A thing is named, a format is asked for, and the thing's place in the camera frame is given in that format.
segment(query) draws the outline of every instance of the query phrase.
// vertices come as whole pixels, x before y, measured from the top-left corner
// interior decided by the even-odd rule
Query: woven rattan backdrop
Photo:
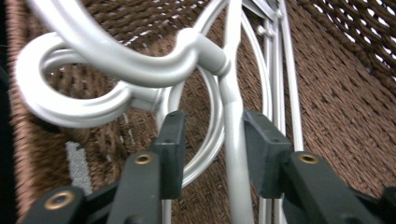
[[[396,6],[391,0],[378,2],[288,2],[305,149],[325,157],[349,185],[374,196],[384,186],[396,186],[396,84],[392,79]],[[193,25],[206,2],[87,0],[84,4],[119,41],[159,56],[172,49],[177,30]],[[259,24],[258,18],[249,17]],[[209,35],[218,44],[223,21],[221,16]],[[21,48],[47,30],[17,0],[7,0],[7,27],[12,71]],[[239,56],[246,108],[260,109],[258,72],[245,38]],[[115,80],[89,66],[67,65],[54,71],[49,83],[66,95],[92,98],[110,91]],[[23,104],[14,78],[10,96],[20,217],[40,195],[71,183],[64,149],[67,141],[85,147],[92,186],[99,189],[117,179],[128,154],[145,150],[156,134],[153,114],[147,112],[130,109],[102,127],[71,130],[33,116]],[[203,141],[209,116],[205,86],[197,74],[188,80],[181,107],[189,116],[190,159]],[[223,153],[183,190],[182,199],[174,201],[173,215],[175,223],[230,222]]]

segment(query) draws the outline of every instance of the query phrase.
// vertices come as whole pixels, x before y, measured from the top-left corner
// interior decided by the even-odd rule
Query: woven wicker surface
[[[396,94],[396,3],[299,0],[301,6]]]
[[[149,1],[134,1],[133,5],[128,5],[127,2],[110,4],[85,1],[85,6],[118,40],[128,43],[128,40],[137,36],[128,46],[155,56],[169,52],[174,46],[176,31],[193,25],[205,6],[191,1],[170,5]],[[328,17],[323,18],[313,2],[299,2],[312,14],[308,14],[297,2],[288,2],[299,74],[305,149],[325,157],[352,187],[379,196],[384,186],[396,186],[396,99],[395,83],[391,79],[395,66],[392,54],[389,54],[389,58],[382,52],[382,47],[385,46],[394,54],[394,43],[383,41],[382,44],[366,46],[358,41],[353,32],[350,34],[341,27],[334,26]],[[328,2],[330,3],[325,6],[319,3],[317,5],[325,12],[332,7],[344,7],[335,4],[339,1]],[[373,10],[384,15],[378,7],[375,5]],[[178,8],[181,9],[177,13],[179,17],[173,18]],[[389,8],[396,11],[392,4],[389,4]],[[7,12],[9,66],[12,70],[21,48],[29,40],[45,33],[46,29],[22,1],[8,0]],[[258,18],[252,15],[250,18],[254,24],[259,24]],[[362,18],[372,24],[369,18]],[[383,18],[389,25],[393,25],[394,16],[393,20],[389,14]],[[209,34],[218,44],[221,44],[223,34],[222,22],[223,16]],[[351,21],[348,24],[348,27],[352,27]],[[150,32],[147,35],[140,35],[148,30]],[[382,32],[383,29],[378,28],[376,31],[385,40],[395,36],[390,33],[390,29]],[[344,32],[356,37],[356,44]],[[372,42],[376,39],[371,38],[367,32],[365,36]],[[245,107],[260,109],[261,91],[255,76],[258,72],[245,38],[238,53]],[[373,54],[381,55],[389,67],[384,63],[378,64],[378,59],[373,58]],[[368,73],[368,67],[371,68],[371,74]],[[55,71],[49,83],[66,95],[86,99],[107,93],[114,86],[115,80],[101,76],[89,66],[68,65]],[[29,113],[21,100],[14,78],[10,95],[15,127],[20,216],[43,193],[71,183],[65,142],[75,141],[86,148],[92,186],[93,189],[99,189],[117,179],[128,154],[145,150],[156,134],[154,116],[134,109],[98,128],[58,128]],[[209,116],[208,97],[198,74],[187,81],[181,107],[188,112],[189,160],[203,142]],[[173,215],[175,223],[230,222],[223,153],[202,176],[183,190],[182,199],[174,201]]]

